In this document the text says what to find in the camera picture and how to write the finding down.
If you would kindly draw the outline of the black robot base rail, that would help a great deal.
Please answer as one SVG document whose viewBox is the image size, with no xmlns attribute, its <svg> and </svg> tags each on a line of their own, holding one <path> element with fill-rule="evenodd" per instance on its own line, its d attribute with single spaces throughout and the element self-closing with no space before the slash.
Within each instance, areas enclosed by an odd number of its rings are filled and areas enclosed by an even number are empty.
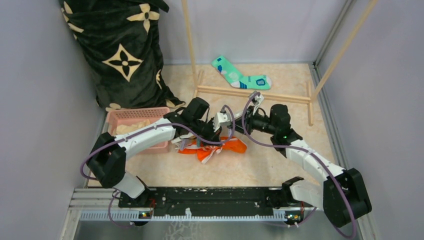
<svg viewBox="0 0 424 240">
<path fill-rule="evenodd" d="M 274 210 L 300 207 L 282 187 L 151 187 L 139 197 L 119 196 L 120 208 L 147 208 L 155 217 L 270 217 Z"/>
</svg>

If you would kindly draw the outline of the orange underwear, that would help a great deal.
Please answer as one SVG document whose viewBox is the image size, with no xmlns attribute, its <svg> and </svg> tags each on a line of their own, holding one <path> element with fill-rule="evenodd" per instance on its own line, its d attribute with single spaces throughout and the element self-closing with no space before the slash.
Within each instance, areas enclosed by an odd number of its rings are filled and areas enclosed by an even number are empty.
<svg viewBox="0 0 424 240">
<path fill-rule="evenodd" d="M 232 137 L 229 141 L 222 145 L 207 145 L 201 143 L 201 147 L 196 146 L 196 139 L 186 139 L 187 145 L 184 150 L 177 148 L 177 153 L 183 155 L 195 155 L 196 159 L 206 164 L 214 155 L 218 155 L 222 151 L 231 151 L 238 154 L 244 154 L 247 151 L 247 145 L 239 138 Z"/>
</svg>

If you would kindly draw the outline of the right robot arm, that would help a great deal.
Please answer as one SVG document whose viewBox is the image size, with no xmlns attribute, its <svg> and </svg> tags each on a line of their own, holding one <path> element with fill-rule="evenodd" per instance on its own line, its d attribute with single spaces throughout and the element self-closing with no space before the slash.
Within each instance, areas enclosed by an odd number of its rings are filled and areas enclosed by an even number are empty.
<svg viewBox="0 0 424 240">
<path fill-rule="evenodd" d="M 306 202 L 322 209 L 328 220 L 341 228 L 373 209 L 361 173 L 345 169 L 326 160 L 313 150 L 291 126 L 288 107 L 274 104 L 270 114 L 260 114 L 254 106 L 248 106 L 235 116 L 235 129 L 249 136 L 253 131 L 270 134 L 270 147 L 285 158 L 302 167 L 319 184 L 312 184 L 301 177 L 286 183 L 281 199 L 287 206 Z"/>
</svg>

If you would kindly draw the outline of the white multi-clip hanger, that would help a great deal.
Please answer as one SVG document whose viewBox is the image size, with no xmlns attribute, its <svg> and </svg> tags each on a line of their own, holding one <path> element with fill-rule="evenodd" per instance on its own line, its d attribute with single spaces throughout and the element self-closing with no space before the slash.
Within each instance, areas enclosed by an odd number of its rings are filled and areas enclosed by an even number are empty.
<svg viewBox="0 0 424 240">
<path fill-rule="evenodd" d="M 230 134 L 224 139 L 218 132 L 206 135 L 205 133 L 195 132 L 192 128 L 181 123 L 171 123 L 170 126 L 175 129 L 175 136 L 170 140 L 170 143 L 177 146 L 180 150 L 189 144 L 194 144 L 196 147 L 222 147 L 239 139 L 235 136 L 235 131 L 232 130 L 229 131 Z"/>
</svg>

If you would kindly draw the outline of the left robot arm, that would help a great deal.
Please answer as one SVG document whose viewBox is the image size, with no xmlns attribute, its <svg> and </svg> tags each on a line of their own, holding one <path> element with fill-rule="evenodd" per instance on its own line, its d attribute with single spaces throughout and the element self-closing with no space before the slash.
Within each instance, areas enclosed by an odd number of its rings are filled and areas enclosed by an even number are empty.
<svg viewBox="0 0 424 240">
<path fill-rule="evenodd" d="M 200 138 L 202 143 L 220 144 L 221 126 L 228 116 L 218 112 L 209 121 L 204 121 L 202 117 L 208 109 L 209 104 L 196 97 L 187 107 L 169 112 L 138 130 L 115 136 L 103 133 L 84 165 L 103 188 L 119 190 L 136 206 L 144 207 L 149 203 L 150 193 L 137 176 L 126 171 L 127 160 L 157 144 L 186 138 L 188 133 Z"/>
</svg>

